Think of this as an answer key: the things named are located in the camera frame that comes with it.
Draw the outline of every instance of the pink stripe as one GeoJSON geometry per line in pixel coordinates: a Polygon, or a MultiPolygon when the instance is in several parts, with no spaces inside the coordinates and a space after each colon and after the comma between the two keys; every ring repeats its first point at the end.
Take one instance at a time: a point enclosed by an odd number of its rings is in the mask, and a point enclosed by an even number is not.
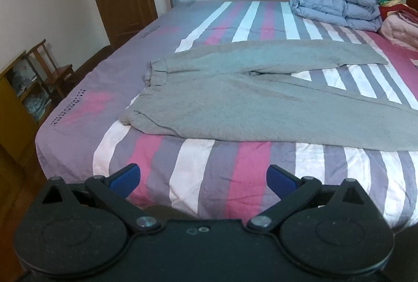
{"type": "Polygon", "coordinates": [[[151,204],[147,191],[147,180],[151,171],[151,161],[164,136],[142,134],[135,142],[131,157],[126,164],[136,163],[141,169],[141,181],[128,197],[137,206],[145,207],[151,204]]]}
{"type": "Polygon", "coordinates": [[[382,49],[406,86],[411,90],[415,98],[418,99],[418,70],[410,60],[411,58],[417,59],[417,52],[391,44],[377,33],[367,32],[367,34],[382,49]]]}
{"type": "Polygon", "coordinates": [[[227,196],[224,216],[244,224],[258,214],[270,161],[270,142],[241,142],[227,196]]]}
{"type": "Polygon", "coordinates": [[[238,12],[240,12],[242,6],[244,5],[243,2],[238,2],[233,9],[226,15],[226,17],[222,20],[221,24],[218,25],[213,29],[213,32],[206,38],[203,42],[204,45],[217,45],[221,40],[222,36],[225,34],[226,30],[228,30],[234,18],[237,16],[238,12]]]}
{"type": "Polygon", "coordinates": [[[87,91],[81,101],[75,105],[61,120],[62,123],[72,124],[85,122],[87,118],[94,119],[102,112],[114,94],[109,92],[87,91]]]}
{"type": "Polygon", "coordinates": [[[268,2],[265,5],[263,23],[260,28],[260,40],[274,38],[274,10],[273,3],[268,2]]]}

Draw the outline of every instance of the pink folded blanket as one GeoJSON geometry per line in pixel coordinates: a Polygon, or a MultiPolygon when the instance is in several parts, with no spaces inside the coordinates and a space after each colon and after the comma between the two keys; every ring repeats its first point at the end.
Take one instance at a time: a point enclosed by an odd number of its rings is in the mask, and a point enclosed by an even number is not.
{"type": "Polygon", "coordinates": [[[379,33],[393,44],[418,51],[418,18],[407,11],[388,16],[379,33]]]}

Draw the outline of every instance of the metal screw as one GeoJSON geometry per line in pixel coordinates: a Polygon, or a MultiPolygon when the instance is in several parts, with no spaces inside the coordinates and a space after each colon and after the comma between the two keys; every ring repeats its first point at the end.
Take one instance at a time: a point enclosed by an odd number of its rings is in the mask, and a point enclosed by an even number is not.
{"type": "Polygon", "coordinates": [[[157,220],[152,216],[142,216],[136,220],[136,224],[141,228],[151,228],[157,224],[157,220]]]}
{"type": "Polygon", "coordinates": [[[207,233],[210,229],[207,226],[201,226],[198,230],[201,233],[207,233]]]}
{"type": "Polygon", "coordinates": [[[271,218],[263,215],[258,215],[253,217],[250,222],[254,226],[258,226],[261,228],[267,228],[271,224],[271,218]]]}

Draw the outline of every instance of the wooden floor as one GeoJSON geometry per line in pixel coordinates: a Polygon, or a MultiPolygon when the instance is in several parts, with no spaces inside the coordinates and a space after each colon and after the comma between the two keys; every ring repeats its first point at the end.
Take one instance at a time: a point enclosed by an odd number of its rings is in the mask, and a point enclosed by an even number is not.
{"type": "Polygon", "coordinates": [[[13,250],[13,233],[33,199],[47,181],[35,153],[26,173],[22,190],[0,228],[0,282],[14,281],[22,274],[22,268],[13,250]]]}

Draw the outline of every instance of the colorful patterned cloth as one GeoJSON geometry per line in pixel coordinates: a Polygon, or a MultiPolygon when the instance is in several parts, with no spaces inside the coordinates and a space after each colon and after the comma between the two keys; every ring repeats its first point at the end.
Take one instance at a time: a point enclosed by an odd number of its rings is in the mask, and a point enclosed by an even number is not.
{"type": "Polygon", "coordinates": [[[401,0],[378,0],[378,4],[382,20],[401,10],[410,13],[410,15],[418,19],[418,12],[407,4],[402,3],[401,0]]]}

